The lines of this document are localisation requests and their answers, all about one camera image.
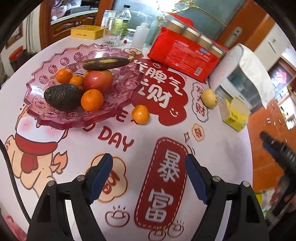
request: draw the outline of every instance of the plastic bottle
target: plastic bottle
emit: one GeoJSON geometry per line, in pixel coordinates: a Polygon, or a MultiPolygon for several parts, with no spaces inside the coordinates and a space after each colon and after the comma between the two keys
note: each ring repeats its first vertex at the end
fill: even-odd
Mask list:
{"type": "Polygon", "coordinates": [[[136,28],[136,32],[131,43],[133,47],[143,48],[150,30],[148,26],[149,24],[147,23],[141,23],[141,25],[136,28]]]}
{"type": "Polygon", "coordinates": [[[126,35],[126,29],[128,28],[128,25],[131,21],[131,12],[129,8],[130,8],[130,5],[124,5],[123,10],[119,14],[117,14],[115,17],[113,28],[114,30],[123,29],[121,34],[121,39],[123,39],[124,36],[126,35]]]}

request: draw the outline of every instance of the person's hand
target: person's hand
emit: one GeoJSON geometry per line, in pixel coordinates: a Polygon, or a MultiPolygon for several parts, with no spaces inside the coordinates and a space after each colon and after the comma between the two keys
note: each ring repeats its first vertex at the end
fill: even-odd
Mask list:
{"type": "MultiPolygon", "coordinates": [[[[276,186],[275,189],[274,189],[274,193],[272,194],[272,197],[271,197],[271,200],[269,202],[270,205],[273,205],[274,203],[276,203],[277,201],[279,201],[280,199],[280,193],[281,191],[281,187],[280,186],[276,186]]],[[[290,194],[288,196],[286,196],[284,198],[284,202],[288,202],[289,199],[292,197],[293,194],[290,194]]],[[[293,212],[296,210],[296,195],[294,195],[294,197],[292,197],[292,199],[290,200],[290,207],[288,208],[287,212],[290,213],[290,212],[293,212]]]]}

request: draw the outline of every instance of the glass cup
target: glass cup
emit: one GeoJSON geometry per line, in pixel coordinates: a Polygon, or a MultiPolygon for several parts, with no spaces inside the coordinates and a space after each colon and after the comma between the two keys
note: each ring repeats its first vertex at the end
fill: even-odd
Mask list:
{"type": "Polygon", "coordinates": [[[104,28],[103,45],[108,45],[109,47],[112,47],[112,48],[118,47],[122,31],[123,29],[114,30],[114,29],[104,28]]]}

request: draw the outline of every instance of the printed tablecloth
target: printed tablecloth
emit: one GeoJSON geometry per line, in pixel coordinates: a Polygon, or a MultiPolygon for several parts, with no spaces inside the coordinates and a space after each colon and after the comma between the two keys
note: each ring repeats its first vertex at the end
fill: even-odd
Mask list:
{"type": "MultiPolygon", "coordinates": [[[[64,131],[39,126],[23,103],[31,73],[64,48],[93,42],[100,44],[101,40],[67,37],[54,43],[24,64],[0,91],[0,138],[25,207],[32,215],[49,180],[69,182],[110,153],[113,169],[91,206],[106,240],[190,240],[206,206],[196,197],[187,176],[185,156],[192,153],[212,175],[226,182],[252,183],[247,128],[236,132],[222,122],[218,107],[210,110],[203,105],[200,95],[208,84],[148,59],[149,47],[137,50],[129,45],[120,47],[136,54],[134,61],[144,72],[143,87],[132,104],[117,116],[85,128],[64,131]],[[138,104],[146,105],[151,113],[146,125],[136,124],[131,117],[138,104]]],[[[3,156],[0,164],[0,201],[26,231],[28,224],[3,156]]],[[[80,240],[68,204],[67,211],[73,237],[80,240]]],[[[227,203],[217,240],[223,237],[229,211],[227,203]]]]}

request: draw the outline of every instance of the screw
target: screw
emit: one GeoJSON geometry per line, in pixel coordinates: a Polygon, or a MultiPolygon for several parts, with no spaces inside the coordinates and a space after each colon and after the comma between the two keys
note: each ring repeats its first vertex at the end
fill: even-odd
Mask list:
{"type": "Polygon", "coordinates": [[[83,181],[85,179],[84,175],[79,175],[78,177],[76,177],[77,181],[83,181]]]}
{"type": "Polygon", "coordinates": [[[48,185],[49,187],[53,186],[54,184],[55,184],[55,181],[54,181],[54,180],[51,180],[51,181],[49,181],[49,182],[47,183],[47,185],[48,185]]]}
{"type": "Polygon", "coordinates": [[[247,182],[247,181],[243,181],[243,182],[242,182],[242,184],[243,184],[245,187],[248,187],[248,186],[250,186],[250,183],[249,183],[249,182],[247,182]]]}
{"type": "Polygon", "coordinates": [[[218,183],[221,181],[221,178],[218,176],[213,176],[213,181],[218,183]]]}

